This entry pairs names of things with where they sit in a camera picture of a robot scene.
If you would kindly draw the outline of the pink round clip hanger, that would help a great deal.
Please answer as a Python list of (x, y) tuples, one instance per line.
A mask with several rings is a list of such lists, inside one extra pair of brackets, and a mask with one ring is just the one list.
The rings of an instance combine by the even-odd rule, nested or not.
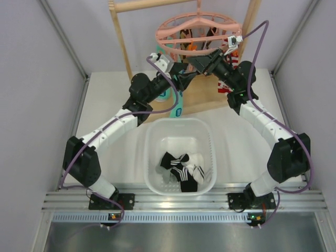
[(157, 52), (169, 55), (174, 61), (186, 62), (187, 57), (210, 53), (216, 48), (226, 49), (228, 38), (242, 35), (242, 25), (231, 17), (202, 10), (173, 16), (155, 32)]

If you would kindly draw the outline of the black sock white stripes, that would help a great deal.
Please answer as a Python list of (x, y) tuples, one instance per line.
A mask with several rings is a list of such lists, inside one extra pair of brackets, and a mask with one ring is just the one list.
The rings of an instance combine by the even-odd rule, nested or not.
[(182, 154), (180, 157), (176, 158), (171, 153), (166, 152), (160, 161), (160, 166), (166, 169), (171, 169), (173, 167), (182, 169), (183, 163), (188, 162), (189, 159), (190, 157), (188, 154)]

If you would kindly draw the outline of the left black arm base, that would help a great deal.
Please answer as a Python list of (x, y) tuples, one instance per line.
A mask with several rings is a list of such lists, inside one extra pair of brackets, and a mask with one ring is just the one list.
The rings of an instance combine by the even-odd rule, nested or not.
[[(123, 207), (124, 210), (133, 210), (135, 203), (135, 194), (121, 193), (116, 202)], [(90, 203), (88, 208), (90, 210), (118, 210), (118, 206), (105, 201), (104, 199), (92, 194), (90, 196)]]

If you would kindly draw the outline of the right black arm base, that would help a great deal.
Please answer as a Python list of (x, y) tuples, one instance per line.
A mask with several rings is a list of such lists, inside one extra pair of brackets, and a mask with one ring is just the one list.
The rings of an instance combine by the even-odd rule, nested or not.
[(276, 202), (274, 195), (269, 193), (261, 197), (248, 198), (244, 193), (228, 193), (229, 209), (236, 212), (242, 212), (244, 210), (251, 209), (275, 209)]

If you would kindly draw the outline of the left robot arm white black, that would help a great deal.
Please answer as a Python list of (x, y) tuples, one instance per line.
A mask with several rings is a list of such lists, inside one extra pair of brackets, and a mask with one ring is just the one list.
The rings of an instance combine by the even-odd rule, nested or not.
[(114, 117), (85, 136), (68, 139), (62, 164), (65, 174), (96, 193), (106, 208), (117, 206), (119, 191), (101, 174), (98, 153), (154, 114), (150, 103), (164, 91), (184, 91), (197, 75), (195, 72), (181, 73), (185, 67), (187, 64), (174, 63), (171, 70), (161, 68), (153, 79), (144, 73), (134, 75), (130, 97)]

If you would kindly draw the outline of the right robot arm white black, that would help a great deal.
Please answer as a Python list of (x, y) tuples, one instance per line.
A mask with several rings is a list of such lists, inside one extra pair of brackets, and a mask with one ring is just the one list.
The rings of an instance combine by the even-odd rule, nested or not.
[(271, 148), (267, 171), (243, 191), (249, 207), (258, 208), (281, 183), (310, 170), (310, 138), (305, 133), (294, 133), (262, 105), (251, 87), (256, 81), (252, 62), (243, 61), (234, 68), (220, 49), (188, 61), (199, 73), (214, 75), (231, 89), (227, 95), (229, 107), (249, 122)]

